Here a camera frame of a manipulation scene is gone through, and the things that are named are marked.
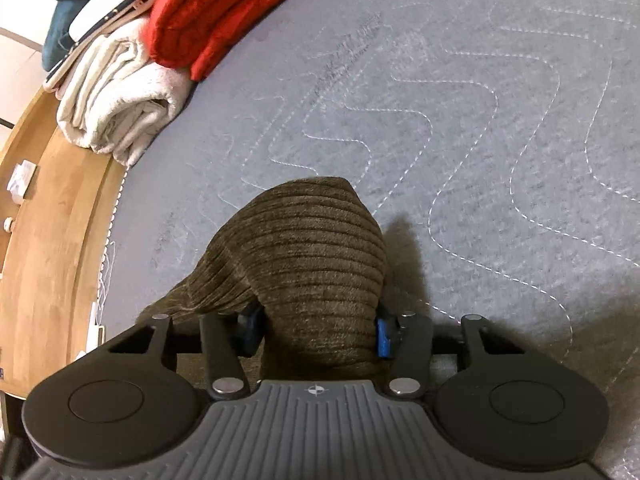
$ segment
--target cream fleece blanket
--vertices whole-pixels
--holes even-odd
[[[133,166],[182,110],[193,83],[187,71],[149,59],[140,32],[148,16],[99,36],[76,62],[58,107],[69,142],[113,153]]]

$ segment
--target gray mattress cover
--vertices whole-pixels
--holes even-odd
[[[353,184],[389,303],[477,312],[593,380],[596,462],[640,476],[640,0],[287,0],[129,172],[109,336],[216,230],[305,176]]]

